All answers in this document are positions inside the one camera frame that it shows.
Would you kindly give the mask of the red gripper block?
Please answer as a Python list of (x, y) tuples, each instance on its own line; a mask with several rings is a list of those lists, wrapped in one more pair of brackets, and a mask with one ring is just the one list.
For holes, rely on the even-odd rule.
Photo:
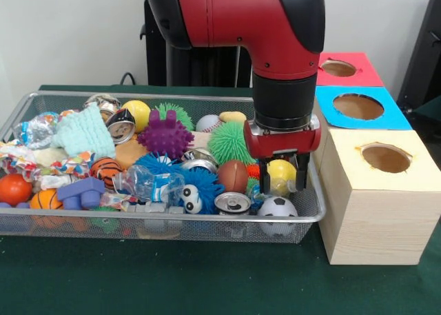
[(290, 132), (262, 129), (255, 121), (244, 122), (244, 139), (250, 156), (258, 159), (260, 171), (260, 192), (268, 194), (271, 177), (267, 171), (267, 159), (276, 155), (296, 155), (296, 190), (307, 187), (308, 153), (318, 149), (321, 139), (321, 126), (318, 117), (312, 116), (307, 127)]

